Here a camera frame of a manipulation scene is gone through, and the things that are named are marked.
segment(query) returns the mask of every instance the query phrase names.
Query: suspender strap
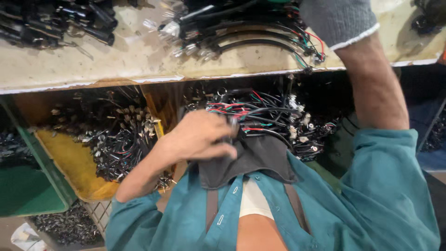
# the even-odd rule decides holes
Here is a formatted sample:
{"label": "suspender strap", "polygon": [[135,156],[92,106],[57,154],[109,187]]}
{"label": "suspender strap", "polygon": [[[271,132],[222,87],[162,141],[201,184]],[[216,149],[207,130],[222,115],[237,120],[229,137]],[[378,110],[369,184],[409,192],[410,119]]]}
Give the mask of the suspender strap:
{"label": "suspender strap", "polygon": [[302,207],[299,195],[297,194],[296,190],[291,184],[284,183],[283,185],[285,187],[286,195],[288,196],[289,202],[291,203],[291,206],[294,210],[294,214],[296,215],[296,218],[299,221],[299,225],[301,225],[301,228],[305,230],[305,232],[311,234],[311,228],[305,216],[305,212]]}
{"label": "suspender strap", "polygon": [[206,233],[214,221],[215,216],[219,211],[219,191],[217,189],[212,189],[207,191],[207,201],[206,201]]}

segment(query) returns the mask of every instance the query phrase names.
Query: yellow bin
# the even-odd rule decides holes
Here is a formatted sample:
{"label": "yellow bin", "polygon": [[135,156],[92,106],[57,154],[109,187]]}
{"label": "yellow bin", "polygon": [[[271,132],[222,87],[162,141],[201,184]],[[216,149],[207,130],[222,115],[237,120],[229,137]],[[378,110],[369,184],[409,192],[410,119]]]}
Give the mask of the yellow bin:
{"label": "yellow bin", "polygon": [[[55,104],[63,104],[64,100],[71,99],[73,92],[75,90],[21,93],[14,95],[13,99],[28,124],[38,126],[51,116],[50,111]],[[152,114],[159,115],[157,108],[153,107],[153,99],[149,98],[148,101]],[[174,117],[175,113],[171,112],[169,115]],[[162,122],[156,126],[156,132],[158,137],[164,135]],[[89,147],[73,142],[72,137],[65,134],[53,137],[53,132],[47,130],[36,130],[35,136],[81,200],[110,200],[114,196],[119,184],[96,177],[96,164]]]}

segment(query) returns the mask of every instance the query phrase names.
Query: white undershirt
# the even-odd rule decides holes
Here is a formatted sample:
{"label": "white undershirt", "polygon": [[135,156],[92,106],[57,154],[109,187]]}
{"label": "white undershirt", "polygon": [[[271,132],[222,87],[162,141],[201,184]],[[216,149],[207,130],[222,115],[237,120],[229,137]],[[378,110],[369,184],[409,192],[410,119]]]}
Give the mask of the white undershirt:
{"label": "white undershirt", "polygon": [[260,214],[274,220],[265,196],[257,183],[251,178],[243,181],[239,218],[249,214]]}

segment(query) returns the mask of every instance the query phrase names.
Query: green bin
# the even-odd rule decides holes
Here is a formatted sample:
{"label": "green bin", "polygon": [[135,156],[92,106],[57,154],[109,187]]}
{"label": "green bin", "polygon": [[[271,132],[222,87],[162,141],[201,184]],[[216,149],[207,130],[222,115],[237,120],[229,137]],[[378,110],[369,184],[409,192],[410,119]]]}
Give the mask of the green bin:
{"label": "green bin", "polygon": [[66,211],[77,199],[73,189],[48,157],[40,142],[27,130],[28,127],[12,99],[2,96],[0,104],[2,128],[12,123],[39,165],[32,167],[17,162],[15,165],[0,168],[0,217]]}

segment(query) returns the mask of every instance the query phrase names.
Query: gray work glove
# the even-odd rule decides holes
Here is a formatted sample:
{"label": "gray work glove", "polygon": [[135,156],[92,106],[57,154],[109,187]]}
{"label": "gray work glove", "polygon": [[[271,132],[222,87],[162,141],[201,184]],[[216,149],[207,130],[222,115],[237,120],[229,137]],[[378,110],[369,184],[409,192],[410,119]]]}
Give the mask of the gray work glove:
{"label": "gray work glove", "polygon": [[344,48],[379,28],[370,0],[304,0],[300,12],[331,50]]}

